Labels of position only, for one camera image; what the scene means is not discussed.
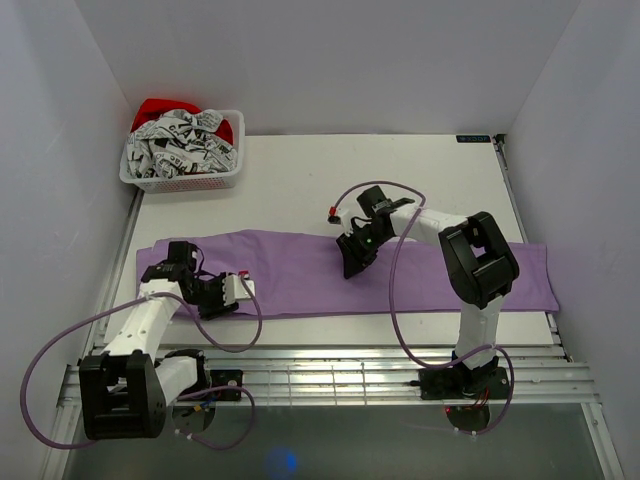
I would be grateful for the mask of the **purple trousers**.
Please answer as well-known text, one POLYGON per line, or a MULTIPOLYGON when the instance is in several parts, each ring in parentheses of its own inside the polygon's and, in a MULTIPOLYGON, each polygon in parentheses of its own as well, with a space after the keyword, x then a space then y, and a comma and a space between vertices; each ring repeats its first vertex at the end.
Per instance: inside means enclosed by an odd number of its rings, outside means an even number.
POLYGON ((246 270, 255 301, 237 315, 266 319, 386 313, 456 312, 462 306, 450 284, 441 250, 407 240, 383 245, 374 263, 351 279, 332 237, 242 230, 193 239, 214 275, 246 270))

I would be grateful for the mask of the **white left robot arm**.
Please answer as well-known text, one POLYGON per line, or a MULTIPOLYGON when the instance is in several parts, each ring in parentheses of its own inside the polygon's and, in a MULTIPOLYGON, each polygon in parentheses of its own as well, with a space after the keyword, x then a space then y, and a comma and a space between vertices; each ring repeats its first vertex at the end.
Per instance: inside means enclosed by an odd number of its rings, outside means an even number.
POLYGON ((155 438, 169 405, 178 397, 205 397, 212 376, 204 355, 178 350, 159 360, 157 352, 170 321, 184 305, 199 318, 234 312, 246 292, 241 278, 223 272, 206 276, 197 269, 198 248, 173 241, 164 260, 144 271, 138 302, 116 337, 97 355, 80 363, 79 379, 85 435, 93 441, 155 438))

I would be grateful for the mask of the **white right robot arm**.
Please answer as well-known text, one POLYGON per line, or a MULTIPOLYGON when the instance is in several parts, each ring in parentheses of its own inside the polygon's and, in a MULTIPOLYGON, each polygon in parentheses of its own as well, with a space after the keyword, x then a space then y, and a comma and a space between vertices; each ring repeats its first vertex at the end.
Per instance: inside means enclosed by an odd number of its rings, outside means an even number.
POLYGON ((450 361, 434 365, 416 355, 409 357, 420 367, 415 384, 421 398, 506 398, 512 385, 499 365, 507 355, 496 344, 497 327, 520 270, 493 216, 479 212, 464 217, 429 209, 421 193, 393 200, 373 181, 359 187, 361 216, 339 203, 328 212, 328 222, 343 229, 337 245, 344 277, 363 272, 389 240, 402 245, 411 239, 440 248, 449 283, 461 302, 459 334, 450 361))

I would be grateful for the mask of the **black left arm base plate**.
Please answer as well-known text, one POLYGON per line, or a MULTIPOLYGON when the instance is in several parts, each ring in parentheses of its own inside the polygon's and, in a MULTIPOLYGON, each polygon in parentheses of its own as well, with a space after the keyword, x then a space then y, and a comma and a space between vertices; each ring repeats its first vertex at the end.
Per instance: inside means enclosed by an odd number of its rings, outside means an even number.
POLYGON ((241 392, 234 387, 243 385, 244 372, 240 369, 210 370, 211 387, 222 387, 222 390, 209 393, 210 401, 235 402, 241 399, 241 392))

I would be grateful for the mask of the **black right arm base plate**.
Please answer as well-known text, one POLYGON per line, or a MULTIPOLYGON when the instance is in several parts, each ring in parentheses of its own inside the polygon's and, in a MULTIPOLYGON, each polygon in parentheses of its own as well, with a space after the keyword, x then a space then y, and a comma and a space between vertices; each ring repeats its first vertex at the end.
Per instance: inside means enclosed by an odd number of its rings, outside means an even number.
POLYGON ((506 399, 510 392, 507 372, 497 367, 488 372, 466 372, 454 367, 443 370, 421 369, 418 386, 423 400, 506 399))

